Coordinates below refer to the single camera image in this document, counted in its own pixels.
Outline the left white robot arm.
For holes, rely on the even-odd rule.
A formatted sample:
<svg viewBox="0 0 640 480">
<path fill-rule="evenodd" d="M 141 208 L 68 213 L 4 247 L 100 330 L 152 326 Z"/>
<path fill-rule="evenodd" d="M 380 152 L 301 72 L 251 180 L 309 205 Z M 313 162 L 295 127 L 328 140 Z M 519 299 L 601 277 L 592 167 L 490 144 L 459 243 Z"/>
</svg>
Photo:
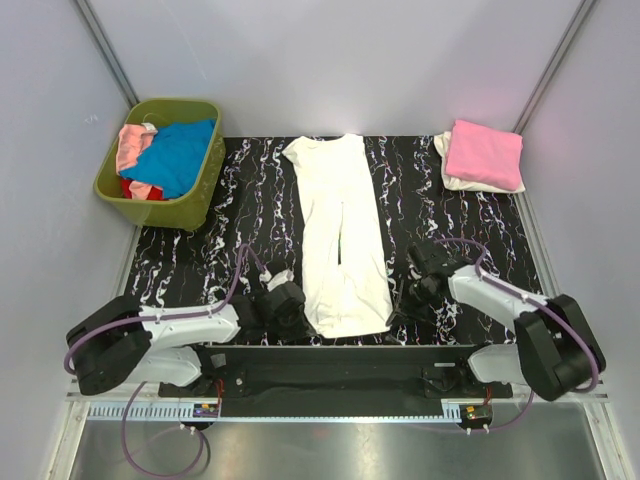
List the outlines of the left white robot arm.
<svg viewBox="0 0 640 480">
<path fill-rule="evenodd" d="M 248 295 L 166 310 L 121 295 L 68 331 L 65 371 L 84 396 L 107 393 L 126 382 L 157 382 L 196 396 L 215 386 L 207 344 L 246 342 L 264 333 L 283 340 L 308 336 L 306 297 L 291 281 Z"/>
</svg>

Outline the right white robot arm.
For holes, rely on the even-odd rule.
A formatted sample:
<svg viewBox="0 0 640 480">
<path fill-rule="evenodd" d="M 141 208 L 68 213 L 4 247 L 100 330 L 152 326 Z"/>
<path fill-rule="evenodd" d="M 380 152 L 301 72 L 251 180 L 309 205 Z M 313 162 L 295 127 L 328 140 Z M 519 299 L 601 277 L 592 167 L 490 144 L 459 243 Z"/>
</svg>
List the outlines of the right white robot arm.
<svg viewBox="0 0 640 480">
<path fill-rule="evenodd" d="M 492 383 L 523 385 L 546 401 L 592 392 L 606 359 L 578 302 L 566 294 L 535 294 L 488 273 L 482 266 L 488 250 L 479 242 L 473 244 L 480 251 L 476 260 L 449 252 L 449 242 L 408 248 L 411 282 L 399 288 L 388 326 L 418 322 L 429 305 L 448 296 L 515 336 L 511 344 L 487 344 L 463 360 L 453 374 L 460 393 L 476 396 Z"/>
</svg>

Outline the white printed t shirt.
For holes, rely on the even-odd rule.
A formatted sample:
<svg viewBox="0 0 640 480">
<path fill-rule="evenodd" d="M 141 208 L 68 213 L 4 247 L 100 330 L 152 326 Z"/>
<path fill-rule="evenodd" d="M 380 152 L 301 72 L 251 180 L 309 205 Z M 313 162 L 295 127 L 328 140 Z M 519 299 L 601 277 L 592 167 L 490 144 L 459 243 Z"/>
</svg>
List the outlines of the white printed t shirt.
<svg viewBox="0 0 640 480">
<path fill-rule="evenodd" d="M 304 222 L 307 320 L 328 339 L 387 331 L 393 307 L 363 138 L 301 136 L 283 154 L 294 167 Z"/>
</svg>

